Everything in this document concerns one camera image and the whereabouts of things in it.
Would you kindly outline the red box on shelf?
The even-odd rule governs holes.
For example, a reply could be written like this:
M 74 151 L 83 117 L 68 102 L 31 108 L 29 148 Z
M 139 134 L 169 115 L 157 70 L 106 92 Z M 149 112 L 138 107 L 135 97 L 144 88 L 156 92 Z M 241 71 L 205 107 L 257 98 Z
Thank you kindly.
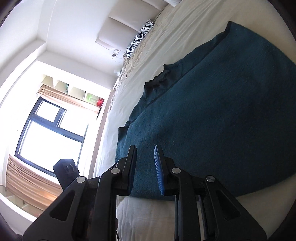
M 103 98 L 99 98 L 96 105 L 99 107 L 99 108 L 102 108 L 103 106 L 103 103 L 104 103 L 104 99 Z

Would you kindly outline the wall socket with charger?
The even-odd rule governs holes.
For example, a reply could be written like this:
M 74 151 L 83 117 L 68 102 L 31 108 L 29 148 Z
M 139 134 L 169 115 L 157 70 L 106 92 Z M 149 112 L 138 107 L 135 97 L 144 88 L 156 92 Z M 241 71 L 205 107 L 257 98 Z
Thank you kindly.
M 111 59 L 112 59 L 112 60 L 113 60 L 113 59 L 116 59 L 119 53 L 120 53 L 119 50 L 113 49 Z

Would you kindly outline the black framed window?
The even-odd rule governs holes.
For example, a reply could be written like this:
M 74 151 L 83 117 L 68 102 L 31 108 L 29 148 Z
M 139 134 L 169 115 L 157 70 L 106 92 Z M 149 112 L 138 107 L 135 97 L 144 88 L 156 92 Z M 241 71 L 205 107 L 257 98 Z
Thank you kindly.
M 62 108 L 39 97 L 32 108 L 16 146 L 15 157 L 54 176 L 60 159 L 79 159 L 88 129 L 81 111 Z

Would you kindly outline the zebra print pillow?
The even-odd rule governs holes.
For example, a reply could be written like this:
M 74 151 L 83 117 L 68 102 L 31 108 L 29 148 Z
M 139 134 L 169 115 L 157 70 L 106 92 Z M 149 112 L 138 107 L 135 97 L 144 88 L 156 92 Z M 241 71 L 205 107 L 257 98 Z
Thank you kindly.
M 135 49 L 138 47 L 138 45 L 141 43 L 141 41 L 145 38 L 145 36 L 153 27 L 154 22 L 152 20 L 148 20 L 142 26 L 142 28 L 139 30 L 139 32 L 136 34 L 136 36 L 133 38 L 133 40 L 128 44 L 126 48 L 125 56 L 127 59 L 131 57 L 132 53 L 135 51 Z

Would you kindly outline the beige window curtain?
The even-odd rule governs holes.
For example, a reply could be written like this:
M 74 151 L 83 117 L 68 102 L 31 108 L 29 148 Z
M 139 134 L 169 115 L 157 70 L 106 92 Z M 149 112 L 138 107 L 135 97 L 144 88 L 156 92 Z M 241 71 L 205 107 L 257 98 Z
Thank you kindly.
M 88 176 L 99 127 L 101 108 L 71 97 L 47 85 L 42 85 L 38 90 L 39 97 L 62 108 L 81 111 L 85 116 L 88 122 L 88 129 L 79 164 L 76 165 L 81 175 Z M 29 166 L 15 157 L 15 153 L 8 158 L 6 188 L 23 201 L 23 209 L 33 216 L 39 216 L 62 192 L 62 188 L 55 175 L 50 176 Z

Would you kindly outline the dark teal knit sweater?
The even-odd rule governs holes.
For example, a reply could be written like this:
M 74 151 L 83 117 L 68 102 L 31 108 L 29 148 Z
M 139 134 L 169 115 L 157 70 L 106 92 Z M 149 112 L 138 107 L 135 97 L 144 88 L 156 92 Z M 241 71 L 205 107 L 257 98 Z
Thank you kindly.
M 295 63 L 229 22 L 144 85 L 118 130 L 116 158 L 137 148 L 131 195 L 162 199 L 154 147 L 193 176 L 213 175 L 234 196 L 295 174 Z

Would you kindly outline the beige bed cover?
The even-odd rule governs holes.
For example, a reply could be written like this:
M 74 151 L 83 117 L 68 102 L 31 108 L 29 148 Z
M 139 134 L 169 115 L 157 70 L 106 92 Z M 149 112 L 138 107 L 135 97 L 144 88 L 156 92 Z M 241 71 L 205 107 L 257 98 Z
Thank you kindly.
M 159 75 L 164 65 L 177 62 L 224 31 L 228 21 L 258 33 L 295 60 L 295 39 L 268 1 L 182 1 L 167 6 L 119 78 L 102 131 L 96 176 L 114 163 L 118 128 L 127 122 L 144 84 Z M 171 201 L 119 197 L 119 236 L 121 240 L 172 240 L 174 211 Z

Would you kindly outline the beige padded headboard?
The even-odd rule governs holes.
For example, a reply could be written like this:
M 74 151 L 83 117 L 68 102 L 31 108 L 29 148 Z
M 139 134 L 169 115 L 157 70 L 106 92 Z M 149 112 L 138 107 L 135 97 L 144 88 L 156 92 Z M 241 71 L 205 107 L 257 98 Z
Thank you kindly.
M 106 49 L 125 52 L 128 44 L 148 21 L 166 7 L 165 1 L 121 0 L 112 7 L 103 23 L 96 43 Z

